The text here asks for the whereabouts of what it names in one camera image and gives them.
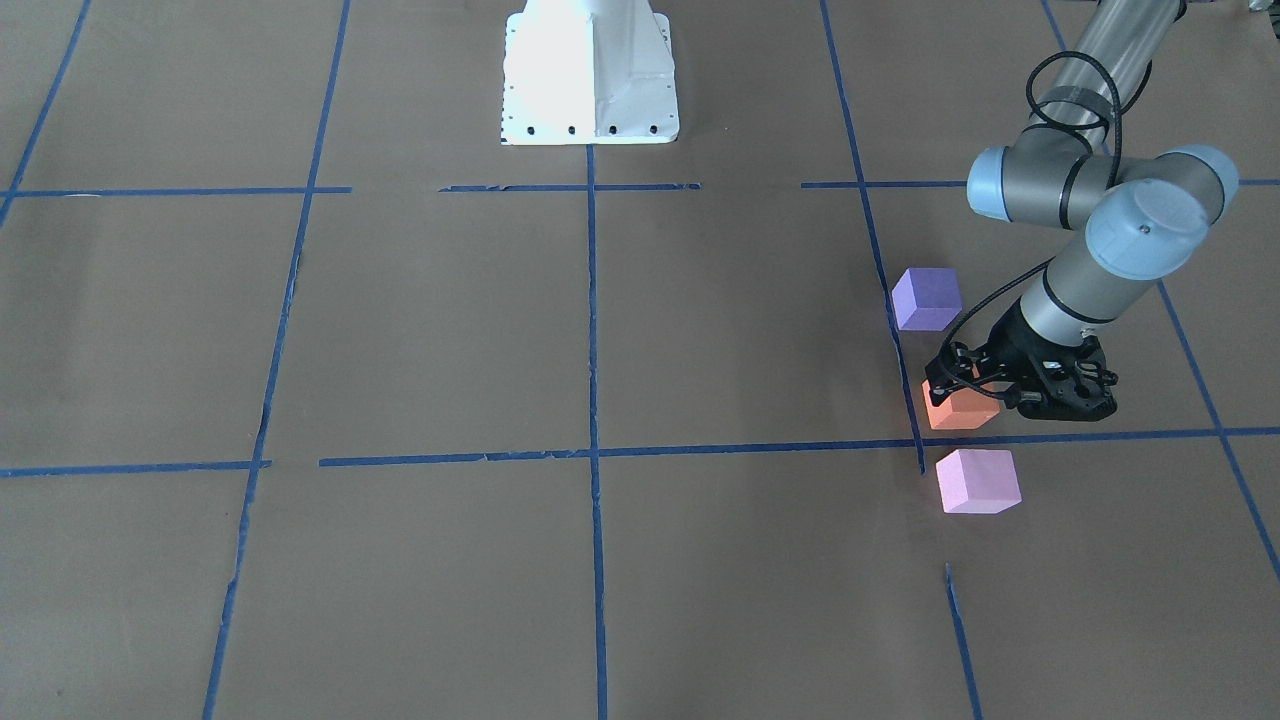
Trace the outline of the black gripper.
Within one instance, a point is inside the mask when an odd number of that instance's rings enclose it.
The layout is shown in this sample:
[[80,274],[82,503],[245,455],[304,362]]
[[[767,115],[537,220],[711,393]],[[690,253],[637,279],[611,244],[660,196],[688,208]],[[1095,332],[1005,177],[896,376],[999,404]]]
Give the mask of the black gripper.
[[1036,420],[1101,421],[1117,410],[1117,375],[1107,368],[1093,329],[1050,299],[1021,299],[980,347],[945,343],[925,365],[928,391],[954,391],[945,401],[954,409],[1001,407]]

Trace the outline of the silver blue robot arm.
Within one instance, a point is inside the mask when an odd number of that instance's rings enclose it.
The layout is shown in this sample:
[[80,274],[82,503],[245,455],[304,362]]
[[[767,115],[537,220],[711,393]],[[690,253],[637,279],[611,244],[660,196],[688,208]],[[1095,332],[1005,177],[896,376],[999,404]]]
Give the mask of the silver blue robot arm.
[[1101,1],[1075,47],[1047,56],[1053,83],[1024,95],[1027,126],[984,150],[966,181],[972,210],[1073,232],[1016,279],[1021,296],[970,348],[947,334],[925,369],[925,400],[992,398],[1024,418],[1098,421],[1116,411],[1117,375],[1098,333],[1184,266],[1240,187],[1236,164],[1202,143],[1124,156],[1124,118],[1149,79],[1183,1]]

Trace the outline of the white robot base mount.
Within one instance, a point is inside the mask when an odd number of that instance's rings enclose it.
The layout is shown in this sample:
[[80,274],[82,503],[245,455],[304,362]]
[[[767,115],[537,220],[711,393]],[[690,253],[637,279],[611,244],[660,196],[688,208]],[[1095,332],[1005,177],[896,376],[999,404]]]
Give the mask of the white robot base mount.
[[649,1],[527,1],[506,19],[506,146],[672,143],[669,18]]

